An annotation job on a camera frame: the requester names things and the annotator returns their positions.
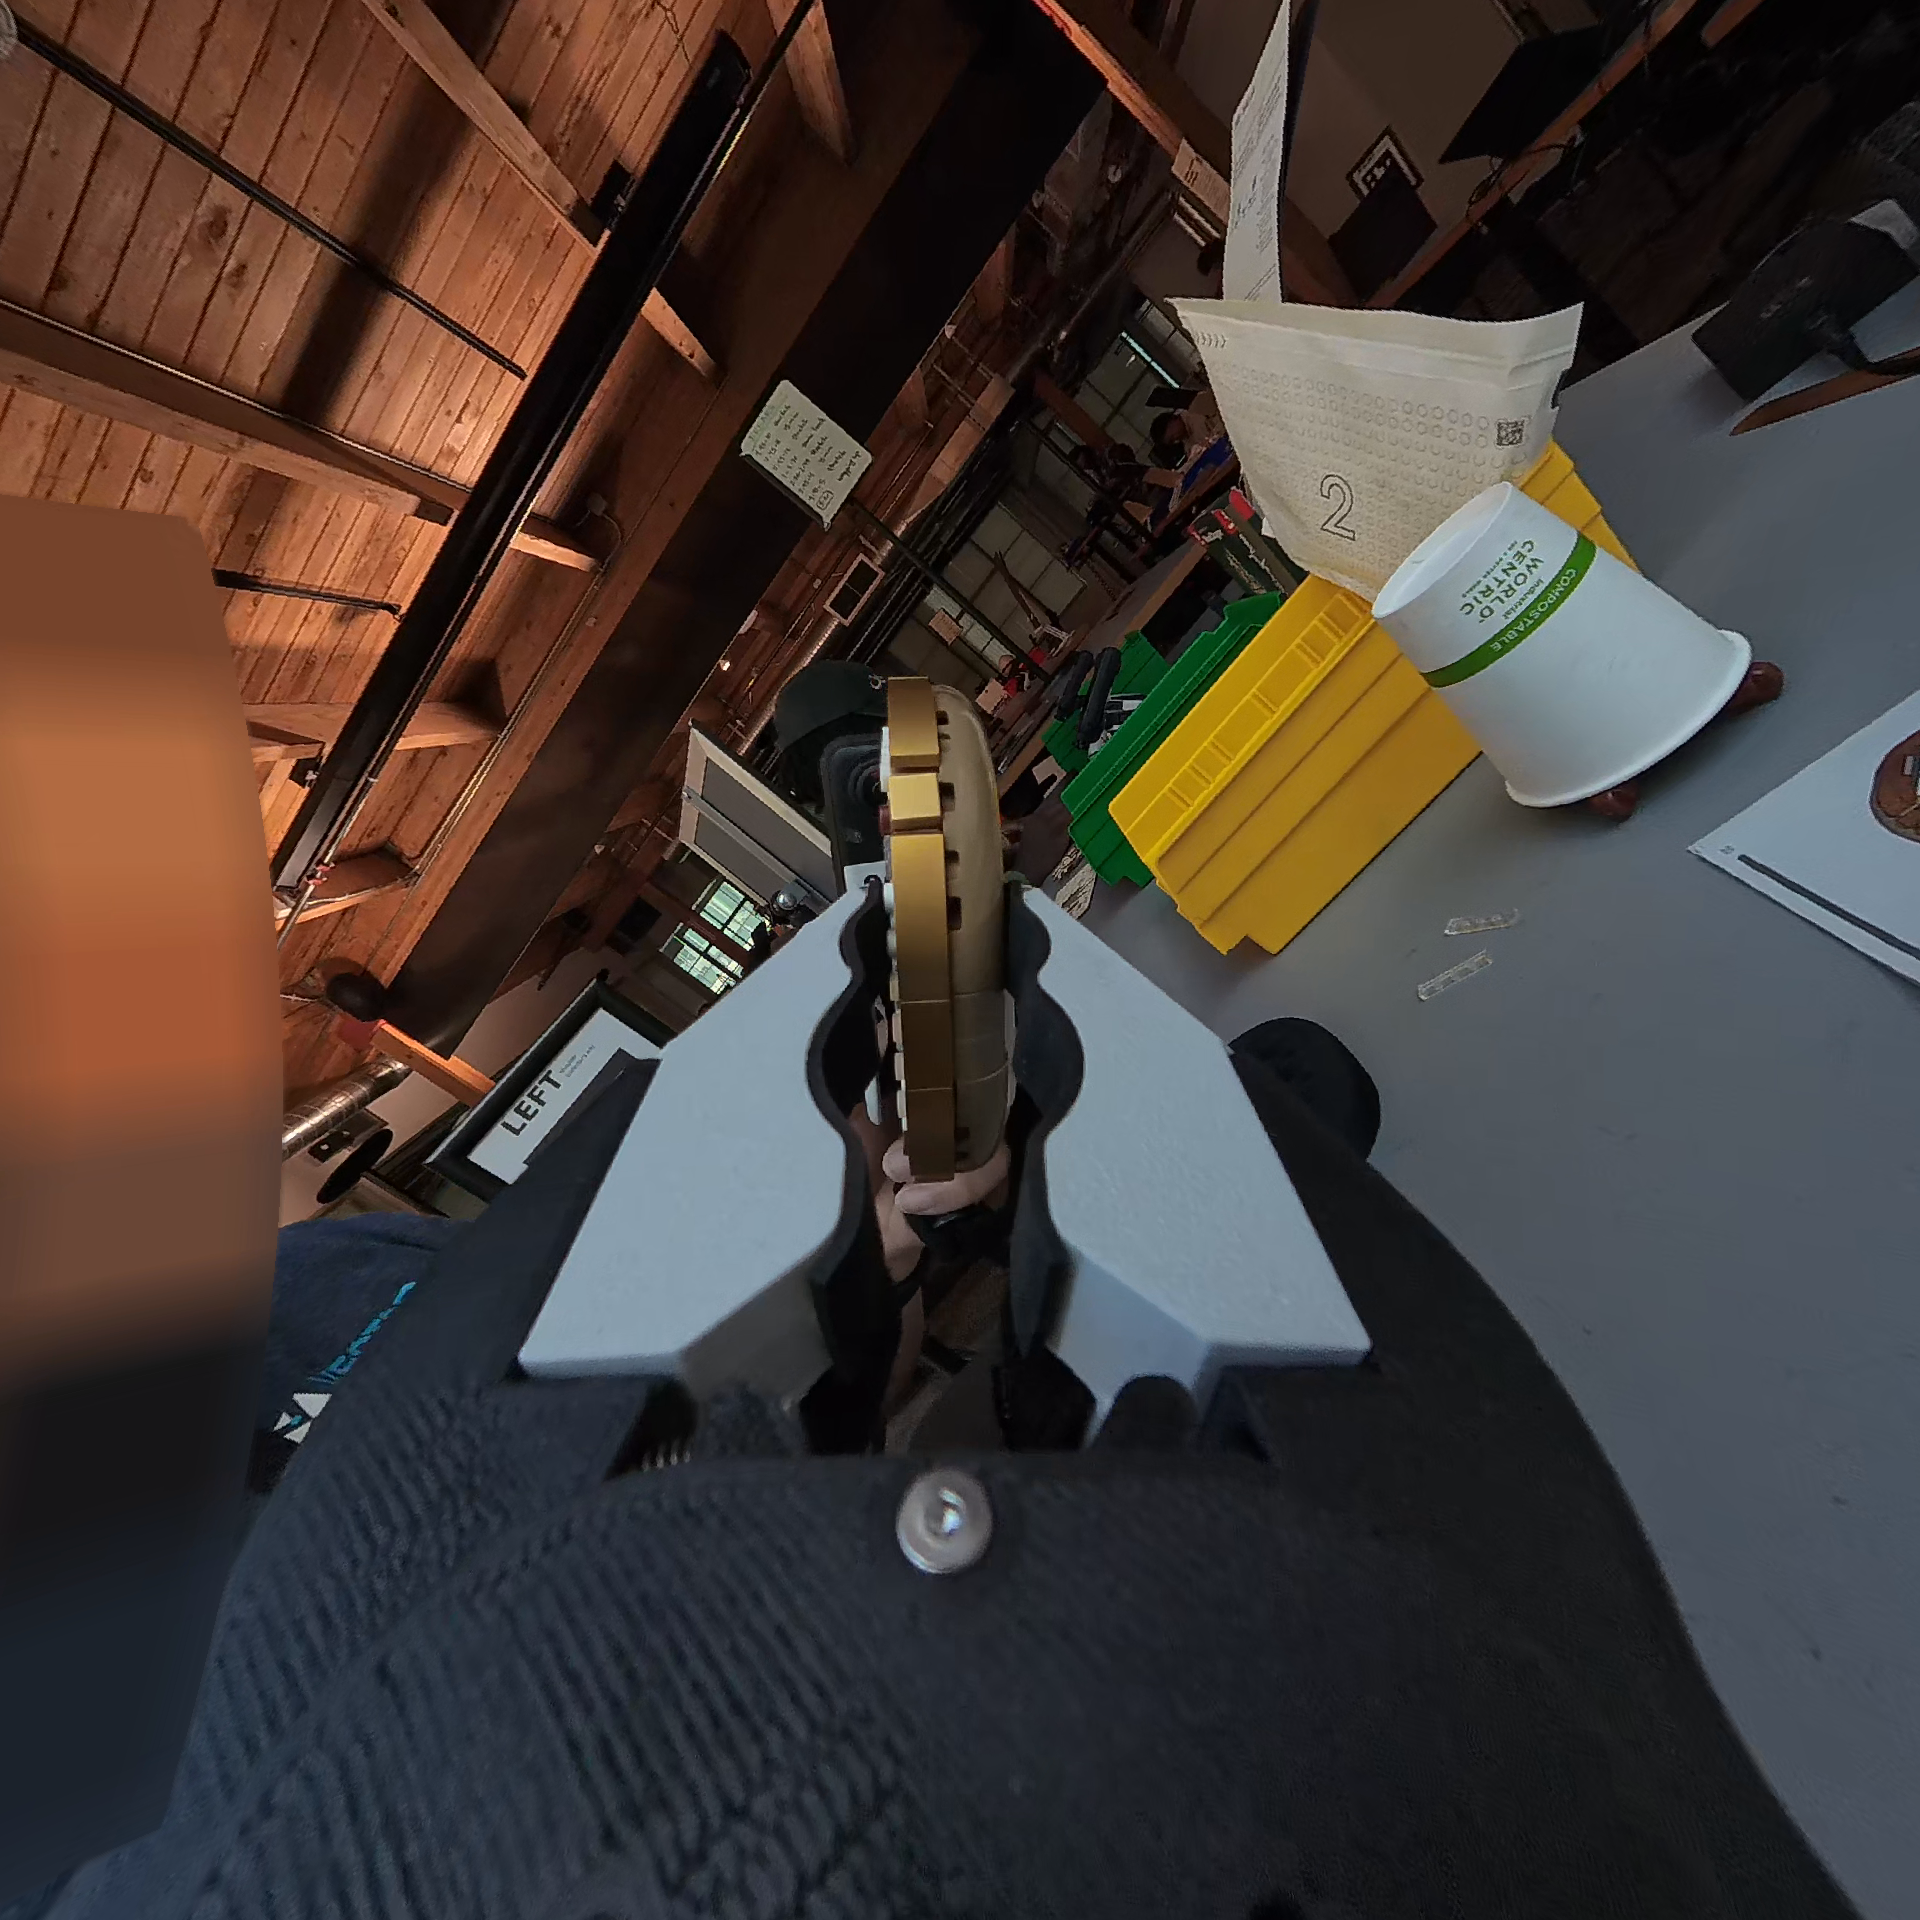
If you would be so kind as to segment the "black framed white sign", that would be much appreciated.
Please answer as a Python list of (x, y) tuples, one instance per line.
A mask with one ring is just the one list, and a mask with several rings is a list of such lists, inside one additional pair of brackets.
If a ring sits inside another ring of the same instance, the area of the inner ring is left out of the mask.
[(672, 1038), (668, 1021), (604, 979), (591, 980), (452, 1124), (428, 1168), (473, 1200), (492, 1202), (609, 1072), (656, 1060)]

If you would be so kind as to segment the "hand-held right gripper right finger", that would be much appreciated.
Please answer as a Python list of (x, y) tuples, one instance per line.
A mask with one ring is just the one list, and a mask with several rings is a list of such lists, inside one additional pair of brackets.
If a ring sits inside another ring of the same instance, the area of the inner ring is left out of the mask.
[(1006, 889), (1003, 972), (1003, 1441), (1083, 1444), (1137, 1380), (1206, 1413), (1230, 1372), (1367, 1361), (1227, 1042), (1027, 884)]

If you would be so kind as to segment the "green plastic bin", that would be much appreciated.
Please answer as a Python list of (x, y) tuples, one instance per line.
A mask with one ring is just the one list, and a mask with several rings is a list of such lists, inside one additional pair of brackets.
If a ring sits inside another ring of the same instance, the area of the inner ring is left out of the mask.
[(1076, 712), (1046, 723), (1041, 750), (1063, 774), (1053, 795), (1064, 803), (1070, 840), (1100, 880), (1142, 889), (1153, 883), (1117, 828), (1113, 800), (1287, 600), (1287, 592), (1243, 594), (1211, 626), (1189, 635), (1172, 659), (1142, 634), (1129, 635), (1111, 689), (1124, 714), (1094, 747), (1079, 742)]

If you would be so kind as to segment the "yellow plastic bin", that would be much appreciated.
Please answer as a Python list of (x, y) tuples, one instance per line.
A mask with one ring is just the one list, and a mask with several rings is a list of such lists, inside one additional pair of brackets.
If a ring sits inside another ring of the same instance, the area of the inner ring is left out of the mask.
[(1368, 604), (1309, 576), (1111, 816), (1209, 947), (1278, 954), (1476, 754)]

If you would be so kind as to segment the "person's dark blue shirt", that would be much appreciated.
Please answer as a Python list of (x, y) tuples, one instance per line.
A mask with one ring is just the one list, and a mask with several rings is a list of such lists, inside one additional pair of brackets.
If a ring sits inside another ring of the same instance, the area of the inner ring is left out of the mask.
[(320, 1420), (361, 1481), (461, 1481), (470, 1404), (509, 1372), (553, 1284), (541, 1234), (369, 1214), (281, 1229), (247, 1494), (278, 1490)]

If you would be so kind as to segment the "black lego set box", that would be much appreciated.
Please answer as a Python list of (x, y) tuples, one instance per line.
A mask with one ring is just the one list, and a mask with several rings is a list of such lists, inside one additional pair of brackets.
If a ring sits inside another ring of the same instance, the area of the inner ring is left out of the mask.
[(1917, 229), (1895, 198), (1824, 216), (1787, 235), (1692, 334), (1720, 382), (1761, 401), (1787, 374), (1829, 358), (1848, 374), (1905, 373), (1905, 355), (1871, 357), (1859, 323), (1915, 284)]

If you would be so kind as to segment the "person's left hand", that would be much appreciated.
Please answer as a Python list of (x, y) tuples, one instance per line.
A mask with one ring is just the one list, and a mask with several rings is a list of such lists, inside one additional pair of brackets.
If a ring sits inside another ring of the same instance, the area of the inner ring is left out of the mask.
[(1012, 1145), (1003, 1140), (976, 1168), (934, 1181), (912, 1171), (897, 1137), (887, 1142), (878, 1165), (876, 1218), (884, 1272), (889, 1283), (904, 1284), (927, 1254), (921, 1225), (981, 1209), (996, 1214), (1003, 1208), (1012, 1179)]

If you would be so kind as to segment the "round tan lego base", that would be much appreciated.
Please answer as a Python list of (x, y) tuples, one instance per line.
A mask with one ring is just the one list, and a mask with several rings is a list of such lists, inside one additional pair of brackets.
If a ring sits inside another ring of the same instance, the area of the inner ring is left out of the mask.
[(945, 1184), (1012, 1104), (998, 777), (964, 694), (889, 678), (879, 793), (900, 1142), (912, 1181)]

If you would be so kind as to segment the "white paper cup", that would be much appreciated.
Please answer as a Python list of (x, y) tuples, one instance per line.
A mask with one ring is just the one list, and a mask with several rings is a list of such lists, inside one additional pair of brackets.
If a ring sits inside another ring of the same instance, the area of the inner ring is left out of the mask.
[(1373, 619), (1524, 810), (1566, 810), (1681, 750), (1750, 681), (1709, 625), (1513, 485), (1445, 520)]

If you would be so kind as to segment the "white hanging notice board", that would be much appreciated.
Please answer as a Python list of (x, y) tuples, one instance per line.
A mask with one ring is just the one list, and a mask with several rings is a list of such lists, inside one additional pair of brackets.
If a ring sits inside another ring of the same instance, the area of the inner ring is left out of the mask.
[(873, 466), (873, 451), (785, 378), (767, 394), (737, 453), (825, 531)]

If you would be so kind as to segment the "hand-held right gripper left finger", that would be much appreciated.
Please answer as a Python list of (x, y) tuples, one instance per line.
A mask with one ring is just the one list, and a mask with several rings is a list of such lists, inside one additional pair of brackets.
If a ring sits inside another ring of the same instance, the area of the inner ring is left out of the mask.
[(879, 1075), (887, 932), (868, 880), (664, 1046), (523, 1373), (748, 1388), (816, 1449), (879, 1444), (897, 1301), (851, 1118)]

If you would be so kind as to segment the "lego instruction booklet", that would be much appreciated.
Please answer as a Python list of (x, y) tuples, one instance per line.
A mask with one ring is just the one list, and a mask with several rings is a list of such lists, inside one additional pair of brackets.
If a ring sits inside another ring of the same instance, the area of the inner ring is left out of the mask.
[(1917, 700), (1693, 842), (1717, 872), (1917, 979)]

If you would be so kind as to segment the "silver ventilation duct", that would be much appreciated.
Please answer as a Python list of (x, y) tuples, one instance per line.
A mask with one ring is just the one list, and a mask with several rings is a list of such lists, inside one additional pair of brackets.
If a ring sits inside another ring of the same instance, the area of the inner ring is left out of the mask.
[(283, 1162), (339, 1133), (385, 1093), (392, 1093), (411, 1067), (390, 1056), (373, 1056), (324, 1086), (299, 1093), (281, 1118), (278, 1155)]

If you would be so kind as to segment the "white paper parts bag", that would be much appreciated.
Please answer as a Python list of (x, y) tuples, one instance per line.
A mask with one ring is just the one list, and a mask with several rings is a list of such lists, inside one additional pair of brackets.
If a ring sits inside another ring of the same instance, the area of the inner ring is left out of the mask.
[(1446, 516), (1543, 460), (1584, 304), (1531, 320), (1175, 304), (1281, 550), (1376, 600)]

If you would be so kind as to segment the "dark box with red label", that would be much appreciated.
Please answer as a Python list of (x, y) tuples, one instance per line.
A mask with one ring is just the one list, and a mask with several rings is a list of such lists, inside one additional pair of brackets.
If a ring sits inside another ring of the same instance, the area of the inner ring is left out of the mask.
[(1245, 594), (1287, 596), (1305, 581), (1305, 573), (1263, 533), (1259, 509), (1237, 486), (1195, 507), (1184, 531)]

